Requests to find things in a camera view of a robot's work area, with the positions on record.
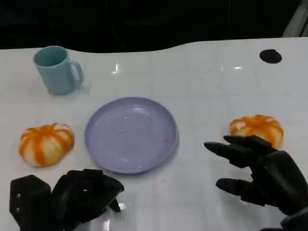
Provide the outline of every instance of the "plate rim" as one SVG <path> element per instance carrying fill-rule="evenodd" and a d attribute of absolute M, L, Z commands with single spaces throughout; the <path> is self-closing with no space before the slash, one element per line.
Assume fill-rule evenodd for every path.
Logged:
<path fill-rule="evenodd" d="M 136 169 L 134 171 L 121 171 L 121 170 L 117 170 L 117 169 L 112 169 L 110 167 L 105 167 L 103 166 L 101 163 L 99 163 L 99 161 L 96 160 L 96 158 L 94 157 L 93 154 L 91 154 L 90 152 L 90 148 L 89 148 L 89 143 L 87 141 L 87 133 L 90 129 L 90 124 L 92 124 L 92 120 L 94 119 L 94 117 L 105 107 L 117 102 L 117 101 L 125 101 L 125 100 L 144 100 L 144 101 L 151 101 L 152 103 L 156 103 L 158 105 L 160 105 L 167 113 L 168 115 L 170 116 L 171 118 L 171 121 L 172 123 L 174 123 L 174 127 L 175 127 L 175 139 L 173 141 L 173 144 L 170 148 L 170 150 L 168 151 L 168 153 L 166 155 L 164 155 L 163 158 L 161 158 L 159 161 L 153 163 L 153 164 L 149 164 L 149 165 L 145 165 L 144 167 L 140 168 L 140 169 Z M 152 99 L 149 99 L 149 98 L 145 98 L 145 97 L 122 97 L 122 98 L 118 98 L 118 99 L 115 99 L 115 100 L 111 100 L 105 104 L 103 104 L 101 107 L 99 107 L 92 115 L 91 117 L 88 119 L 88 122 L 86 124 L 86 128 L 84 130 L 84 143 L 85 143 L 85 146 L 86 146 L 86 149 L 87 149 L 87 152 L 89 154 L 89 156 L 91 157 L 92 161 L 94 161 L 98 166 L 108 170 L 108 171 L 111 171 L 111 172 L 114 172 L 114 173 L 120 173 L 120 174 L 138 174 L 138 173 L 143 173 L 143 172 L 148 172 L 150 170 L 152 170 L 153 168 L 156 168 L 158 166 L 160 166 L 165 160 L 167 160 L 169 157 L 171 157 L 173 154 L 176 153 L 177 149 L 178 149 L 178 146 L 179 146 L 179 143 L 180 143 L 180 139 L 179 139 L 179 129 L 178 129 L 178 126 L 177 126 L 177 123 L 176 123 L 176 120 L 174 118 L 174 116 L 172 115 L 172 113 L 165 107 L 163 106 L 161 103 L 155 101 L 155 100 L 152 100 Z"/>

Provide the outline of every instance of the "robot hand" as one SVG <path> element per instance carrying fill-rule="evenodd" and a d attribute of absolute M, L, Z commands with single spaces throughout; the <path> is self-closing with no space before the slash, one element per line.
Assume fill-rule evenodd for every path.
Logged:
<path fill-rule="evenodd" d="M 224 139 L 230 144 L 205 142 L 204 145 L 236 167 L 249 167 L 253 181 L 222 178 L 216 186 L 243 201 L 278 207 L 288 215 L 281 222 L 282 230 L 308 230 L 308 185 L 291 156 L 257 136 L 224 136 Z"/>

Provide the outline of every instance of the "mug handle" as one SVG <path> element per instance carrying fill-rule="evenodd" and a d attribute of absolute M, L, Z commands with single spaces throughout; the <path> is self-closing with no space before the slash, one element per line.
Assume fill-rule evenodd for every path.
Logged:
<path fill-rule="evenodd" d="M 80 85 L 82 84 L 83 80 L 84 80 L 84 75 L 83 75 L 83 71 L 82 71 L 82 69 L 81 69 L 81 66 L 80 66 L 80 64 L 79 64 L 77 61 L 75 61 L 75 60 L 70 60 L 69 63 L 70 63 L 71 65 L 74 65 L 75 68 L 77 69 L 77 72 L 78 72 L 78 75 L 79 75 L 79 80 L 76 81 L 76 85 L 80 86 Z"/>

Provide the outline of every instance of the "pumpkin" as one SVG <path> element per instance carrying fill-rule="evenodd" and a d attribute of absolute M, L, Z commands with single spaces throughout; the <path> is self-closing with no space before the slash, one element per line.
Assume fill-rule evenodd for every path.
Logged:
<path fill-rule="evenodd" d="M 35 167 L 58 162 L 74 145 L 71 128 L 54 123 L 38 128 L 28 128 L 21 136 L 19 154 Z"/>
<path fill-rule="evenodd" d="M 283 129 L 280 123 L 271 116 L 255 115 L 235 119 L 230 124 L 231 135 L 256 135 L 270 142 L 278 149 L 283 139 Z"/>

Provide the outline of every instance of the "dark background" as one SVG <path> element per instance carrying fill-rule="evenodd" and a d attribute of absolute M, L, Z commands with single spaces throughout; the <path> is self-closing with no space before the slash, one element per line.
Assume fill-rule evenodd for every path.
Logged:
<path fill-rule="evenodd" d="M 152 51 L 281 37 L 300 0 L 2 0 L 0 49 Z"/>

